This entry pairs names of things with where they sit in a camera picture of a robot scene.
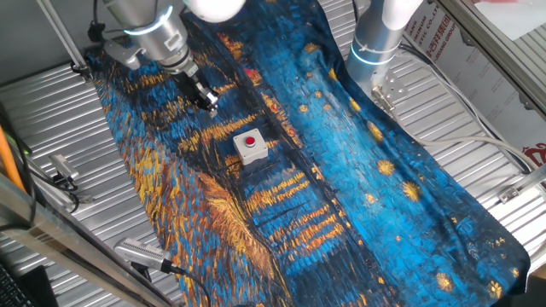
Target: emergency stop button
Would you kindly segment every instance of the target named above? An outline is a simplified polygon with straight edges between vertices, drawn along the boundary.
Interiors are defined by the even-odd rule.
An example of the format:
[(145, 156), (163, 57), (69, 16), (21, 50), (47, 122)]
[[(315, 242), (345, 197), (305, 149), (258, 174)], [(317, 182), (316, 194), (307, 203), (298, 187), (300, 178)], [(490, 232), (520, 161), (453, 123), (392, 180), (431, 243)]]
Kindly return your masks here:
[(268, 148), (258, 129), (253, 129), (233, 137), (233, 144), (243, 165), (253, 165), (256, 161), (267, 161)]
[(254, 145), (256, 145), (256, 139), (252, 136), (247, 136), (247, 138), (245, 139), (245, 144), (247, 145), (247, 147), (254, 147)]

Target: black cable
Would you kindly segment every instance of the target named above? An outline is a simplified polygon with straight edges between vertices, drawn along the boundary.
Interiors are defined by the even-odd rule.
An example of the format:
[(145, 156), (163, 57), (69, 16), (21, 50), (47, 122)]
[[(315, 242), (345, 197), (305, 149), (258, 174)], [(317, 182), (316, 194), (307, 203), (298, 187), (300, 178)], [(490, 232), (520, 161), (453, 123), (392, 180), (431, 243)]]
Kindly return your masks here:
[(354, 11), (354, 14), (355, 14), (355, 23), (357, 23), (358, 22), (358, 6), (357, 6), (356, 0), (352, 0), (352, 10)]
[(53, 180), (51, 180), (51, 179), (49, 179), (49, 178), (46, 178), (46, 177), (43, 177), (42, 175), (38, 174), (38, 173), (37, 173), (36, 171), (34, 171), (34, 170), (31, 170), (31, 173), (32, 173), (34, 176), (36, 176), (38, 179), (40, 179), (41, 181), (43, 181), (43, 182), (49, 184), (51, 187), (57, 188), (57, 189), (59, 189), (59, 190), (61, 190), (61, 191), (65, 191), (65, 192), (74, 192), (75, 190), (78, 189), (78, 186), (76, 186), (76, 185), (73, 185), (73, 188), (64, 188), (64, 187), (61, 187), (61, 186), (59, 186), (58, 184), (55, 184), (55, 183), (53, 182)]
[(175, 266), (172, 266), (172, 267), (171, 267), (171, 271), (172, 271), (172, 273), (174, 273), (174, 274), (185, 275), (185, 276), (187, 276), (189, 279), (191, 279), (192, 281), (194, 281), (196, 284), (198, 284), (199, 287), (203, 290), (203, 292), (204, 292), (205, 295), (206, 295), (206, 301), (207, 301), (208, 307), (211, 307), (211, 296), (208, 294), (208, 291), (206, 290), (205, 285), (203, 285), (203, 283), (200, 282), (200, 281), (197, 279), (197, 277), (191, 275), (191, 274), (190, 274), (189, 272), (187, 272), (186, 270), (180, 269), (180, 268), (175, 267)]
[(99, 24), (99, 18), (97, 14), (98, 2), (98, 0), (93, 0), (93, 22), (95, 22), (96, 25)]
[(70, 211), (70, 214), (73, 214), (79, 208), (79, 197), (76, 194), (72, 193), (70, 193), (70, 197), (72, 198), (72, 202), (74, 203), (74, 209)]

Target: cloth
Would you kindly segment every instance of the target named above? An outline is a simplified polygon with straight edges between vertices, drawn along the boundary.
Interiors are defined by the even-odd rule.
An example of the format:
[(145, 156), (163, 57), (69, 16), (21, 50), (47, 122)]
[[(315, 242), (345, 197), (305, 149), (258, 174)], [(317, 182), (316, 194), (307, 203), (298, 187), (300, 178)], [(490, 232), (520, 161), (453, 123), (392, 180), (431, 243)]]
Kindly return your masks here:
[[(183, 22), (222, 94), (213, 119), (156, 63), (89, 61), (162, 246), (213, 306), (488, 306), (521, 289), (524, 248), (349, 78), (316, 1)], [(255, 128), (268, 163), (246, 170), (232, 137)]]

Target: metal grating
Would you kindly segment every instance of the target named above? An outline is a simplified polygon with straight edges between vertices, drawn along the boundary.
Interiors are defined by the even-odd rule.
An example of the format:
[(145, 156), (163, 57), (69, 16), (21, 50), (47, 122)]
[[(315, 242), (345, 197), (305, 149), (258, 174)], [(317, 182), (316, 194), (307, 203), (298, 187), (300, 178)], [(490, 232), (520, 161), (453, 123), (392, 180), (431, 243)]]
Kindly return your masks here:
[[(486, 136), (459, 98), (453, 96), (410, 55), (393, 60), (392, 70), (407, 87), (408, 97), (395, 101), (409, 131), (428, 141), (459, 136)], [(426, 150), (479, 203), (533, 254), (546, 242), (546, 200), (532, 189), (506, 205), (498, 195), (523, 176), (496, 146), (470, 142)], [(540, 258), (531, 270), (546, 263)]]
[[(319, 0), (341, 54), (346, 58), (354, 32), (350, 0)], [(358, 1), (359, 9), (369, 1)], [(409, 129), (429, 140), (484, 135), (462, 104), (417, 62), (393, 60), (393, 69), (409, 90), (396, 101)], [(112, 246), (122, 237), (159, 245), (146, 213), (107, 127), (93, 84), (73, 74), (68, 66), (28, 78), (0, 89), (0, 100), (15, 120), (21, 136), (35, 150), (35, 159), (52, 171), (47, 155), (64, 154), (82, 174), (78, 184), (95, 198), (93, 206), (75, 214), (86, 227)], [(434, 158), (488, 209), (526, 247), (534, 251), (546, 241), (546, 202), (529, 191), (507, 205), (497, 194), (521, 179), (518, 170), (492, 145), (460, 144), (427, 148)], [(72, 274), (47, 258), (7, 238), (0, 251), (19, 271), (47, 267), (60, 306), (122, 306), (112, 294)], [(153, 272), (154, 284), (172, 298), (179, 297), (174, 277)]]
[[(131, 237), (159, 246), (133, 183), (119, 156), (95, 86), (69, 66), (59, 67), (0, 89), (0, 101), (20, 136), (33, 149), (33, 158), (46, 172), (47, 156), (63, 154), (80, 173), (79, 193), (91, 194), (94, 204), (80, 206), (74, 216), (112, 247)], [(21, 273), (44, 265), (60, 306), (124, 305), (101, 288), (59, 264), (7, 238), (0, 251)], [(151, 272), (156, 287), (171, 299), (181, 293), (173, 275)]]
[[(351, 51), (351, 42), (355, 32), (355, 15), (351, 0), (318, 0), (321, 4), (335, 42), (340, 47), (341, 55), (347, 59)], [(357, 0), (358, 11), (362, 13), (369, 6), (369, 0)]]

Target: silver robot arm segment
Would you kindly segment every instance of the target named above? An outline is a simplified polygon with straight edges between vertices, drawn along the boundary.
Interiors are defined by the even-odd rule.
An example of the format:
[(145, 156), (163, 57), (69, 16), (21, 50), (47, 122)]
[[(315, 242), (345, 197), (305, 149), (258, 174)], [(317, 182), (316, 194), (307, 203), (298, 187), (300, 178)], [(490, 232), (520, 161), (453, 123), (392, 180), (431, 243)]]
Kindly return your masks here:
[(133, 70), (140, 67), (139, 53), (159, 62), (191, 103), (208, 111), (211, 116), (215, 115), (219, 94), (211, 89), (195, 64), (186, 44), (188, 32), (173, 6), (163, 0), (103, 2), (135, 43), (134, 47), (127, 49), (114, 41), (107, 41), (105, 51)]
[(371, 97), (382, 86), (404, 28), (423, 0), (372, 0), (358, 19), (347, 71)]

